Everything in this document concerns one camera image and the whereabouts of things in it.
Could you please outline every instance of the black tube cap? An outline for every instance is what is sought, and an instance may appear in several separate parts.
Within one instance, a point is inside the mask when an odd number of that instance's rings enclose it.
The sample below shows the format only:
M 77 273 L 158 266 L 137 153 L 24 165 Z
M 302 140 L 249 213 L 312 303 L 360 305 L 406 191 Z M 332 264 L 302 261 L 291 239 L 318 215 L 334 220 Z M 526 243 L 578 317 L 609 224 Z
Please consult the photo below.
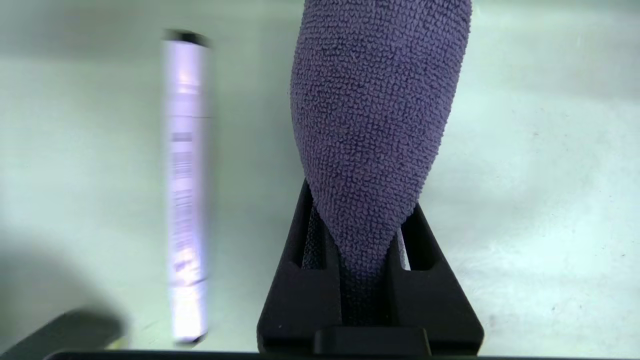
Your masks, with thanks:
M 173 29 L 168 31 L 167 40 L 169 41 L 182 41 L 189 42 L 191 44 L 199 46 L 207 46 L 207 38 L 204 36 L 187 30 Z

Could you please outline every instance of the tube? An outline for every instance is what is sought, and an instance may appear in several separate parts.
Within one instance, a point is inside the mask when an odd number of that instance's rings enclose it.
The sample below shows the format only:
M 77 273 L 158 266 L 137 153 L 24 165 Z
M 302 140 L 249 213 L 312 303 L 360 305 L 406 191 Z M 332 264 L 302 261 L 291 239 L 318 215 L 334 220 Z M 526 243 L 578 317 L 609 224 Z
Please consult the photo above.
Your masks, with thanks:
M 170 31 L 166 41 L 169 281 L 174 340 L 199 342 L 207 333 L 204 268 L 203 99 L 205 39 Z

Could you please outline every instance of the black stand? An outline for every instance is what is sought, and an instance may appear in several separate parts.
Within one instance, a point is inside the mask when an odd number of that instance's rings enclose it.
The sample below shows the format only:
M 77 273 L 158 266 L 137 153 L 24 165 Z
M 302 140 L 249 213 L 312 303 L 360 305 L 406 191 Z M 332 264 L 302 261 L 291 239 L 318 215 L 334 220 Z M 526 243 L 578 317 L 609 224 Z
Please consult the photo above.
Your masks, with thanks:
M 433 237 L 420 206 L 402 226 L 411 270 L 398 243 L 387 260 L 384 327 L 343 327 L 338 254 L 325 241 L 324 268 L 301 268 L 312 196 L 305 182 L 280 264 L 258 322 L 262 353 L 361 356 L 474 356 L 484 331 Z

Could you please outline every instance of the towel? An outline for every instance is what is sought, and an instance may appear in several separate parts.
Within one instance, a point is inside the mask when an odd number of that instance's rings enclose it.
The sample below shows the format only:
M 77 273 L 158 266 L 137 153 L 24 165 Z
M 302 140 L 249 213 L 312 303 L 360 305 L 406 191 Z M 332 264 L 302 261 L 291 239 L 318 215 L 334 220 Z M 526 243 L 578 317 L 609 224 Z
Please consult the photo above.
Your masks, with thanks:
M 470 0 L 305 1 L 291 113 L 310 225 L 318 216 L 340 254 L 345 324 L 384 321 L 387 250 L 438 154 L 470 17 Z M 317 247 L 329 234 L 314 226 Z

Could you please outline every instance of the light green background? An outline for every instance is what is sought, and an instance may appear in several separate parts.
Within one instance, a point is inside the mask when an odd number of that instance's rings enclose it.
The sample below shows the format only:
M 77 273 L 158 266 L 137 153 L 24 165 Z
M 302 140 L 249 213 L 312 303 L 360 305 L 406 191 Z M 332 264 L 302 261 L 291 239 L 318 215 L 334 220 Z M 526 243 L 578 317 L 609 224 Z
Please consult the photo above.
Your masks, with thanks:
M 0 350 L 105 304 L 172 348 L 165 28 L 212 39 L 211 332 L 255 325 L 303 179 L 289 73 L 301 0 L 0 2 Z M 640 357 L 640 3 L 476 1 L 420 200 L 484 355 Z

